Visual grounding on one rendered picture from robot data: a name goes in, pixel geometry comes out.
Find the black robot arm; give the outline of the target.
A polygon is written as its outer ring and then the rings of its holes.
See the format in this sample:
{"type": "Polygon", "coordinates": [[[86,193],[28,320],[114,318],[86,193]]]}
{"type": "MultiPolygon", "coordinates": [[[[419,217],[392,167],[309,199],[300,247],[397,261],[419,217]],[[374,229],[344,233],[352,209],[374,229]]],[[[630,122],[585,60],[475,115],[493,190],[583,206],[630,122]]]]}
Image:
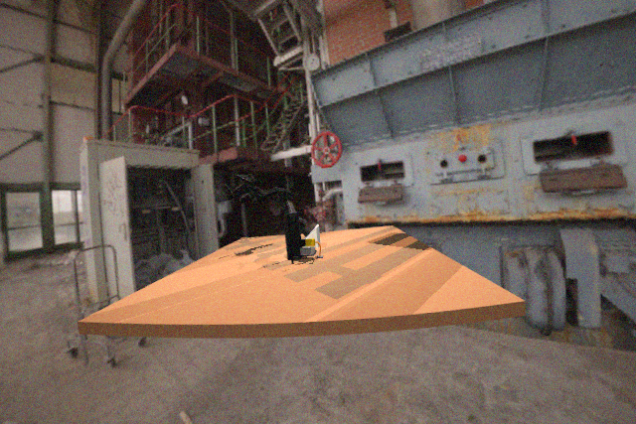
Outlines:
{"type": "MultiPolygon", "coordinates": [[[[269,190],[261,190],[259,187],[256,186],[252,186],[252,185],[248,185],[249,189],[247,189],[247,192],[245,192],[244,194],[239,194],[241,196],[241,198],[239,199],[239,202],[241,204],[244,204],[245,202],[247,202],[248,200],[251,201],[251,203],[253,204],[254,202],[260,203],[263,199],[273,196],[275,195],[279,200],[281,200],[282,202],[285,203],[286,206],[288,206],[289,212],[296,212],[294,209],[294,206],[292,204],[291,201],[291,192],[287,189],[284,188],[272,188],[269,190]],[[251,191],[250,191],[251,189],[251,191]],[[255,192],[256,190],[256,192],[255,192]],[[255,192],[255,193],[254,193],[255,192]],[[278,192],[283,192],[280,196],[277,194],[278,192]]],[[[305,224],[307,223],[306,219],[303,219],[301,217],[299,217],[299,221],[300,221],[300,232],[306,237],[312,230],[305,224]]]]}

